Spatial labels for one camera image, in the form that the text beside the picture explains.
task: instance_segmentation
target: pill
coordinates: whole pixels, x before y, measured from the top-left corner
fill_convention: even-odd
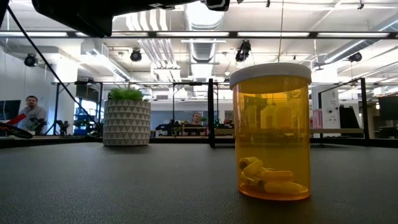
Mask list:
[[[252,177],[254,174],[259,172],[259,169],[262,167],[262,161],[256,160],[250,163],[246,168],[243,169],[244,175],[247,177]]]
[[[246,175],[244,175],[244,173],[241,173],[241,182],[244,182],[245,184],[249,184],[251,186],[255,186],[257,188],[260,188],[262,190],[264,190],[264,181],[261,180],[258,177],[246,177]]]
[[[246,168],[249,164],[251,164],[252,162],[256,161],[257,158],[256,157],[247,157],[247,158],[243,158],[239,161],[239,168],[241,170],[243,170],[244,168]]]
[[[291,182],[294,180],[292,171],[265,171],[261,172],[260,177],[264,182],[279,181]]]
[[[266,182],[264,189],[270,194],[302,194],[308,192],[306,186],[293,182]]]

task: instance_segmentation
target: monitor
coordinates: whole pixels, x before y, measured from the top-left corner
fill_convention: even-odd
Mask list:
[[[8,121],[16,118],[19,114],[20,100],[0,101],[0,120]]]
[[[380,118],[398,120],[398,96],[379,97]]]

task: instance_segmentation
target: desk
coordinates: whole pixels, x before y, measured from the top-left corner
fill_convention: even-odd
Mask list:
[[[398,223],[397,149],[312,148],[312,196],[296,202],[239,193],[235,158],[206,144],[3,149],[1,223]]]

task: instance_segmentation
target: ceiling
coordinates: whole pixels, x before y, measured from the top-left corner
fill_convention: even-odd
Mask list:
[[[363,31],[396,16],[398,20],[398,1],[396,0],[367,0],[362,10],[358,10],[359,0],[286,0],[284,1],[282,30],[287,31]],[[13,0],[11,8],[26,30],[68,31],[71,28],[41,16],[34,11],[30,1]],[[187,30],[184,17],[184,7],[166,12],[166,24],[169,30]],[[266,8],[266,1],[245,0],[242,4],[231,1],[229,11],[225,12],[221,30],[281,30],[282,1],[271,1],[270,8]],[[18,30],[15,22],[10,18],[3,22],[1,30]],[[114,31],[129,30],[126,16],[115,17]],[[180,76],[186,78],[191,75],[191,57],[188,44],[181,43],[181,39],[171,39],[174,57],[181,69]],[[216,45],[212,75],[226,78],[226,72],[233,73],[242,67],[260,63],[277,62],[280,54],[281,62],[302,63],[310,66],[309,60],[316,61],[320,55],[334,52],[336,49],[350,42],[341,39],[251,39],[251,55],[238,66],[235,62],[237,48],[241,39],[226,39],[225,43]],[[101,80],[112,81],[114,75],[100,64],[92,63],[81,56],[80,46],[83,39],[34,39],[39,46],[56,46],[79,60],[82,65],[92,68],[90,72]],[[140,62],[132,62],[130,54],[133,49],[140,48],[137,39],[96,39],[96,43],[104,43],[109,49],[109,57],[122,69],[127,71],[135,80],[149,81],[151,61],[145,52]],[[8,40],[9,45],[29,45],[25,39]],[[325,68],[336,68],[339,81],[347,81],[369,72],[375,72],[368,77],[376,82],[386,77],[398,76],[398,41],[382,40],[361,50],[362,61],[350,64],[340,61]],[[391,69],[383,72],[382,68],[391,65]]]

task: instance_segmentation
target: red object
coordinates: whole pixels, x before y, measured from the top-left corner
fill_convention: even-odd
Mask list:
[[[26,114],[20,114],[16,118],[8,121],[6,124],[14,125],[26,118]]]

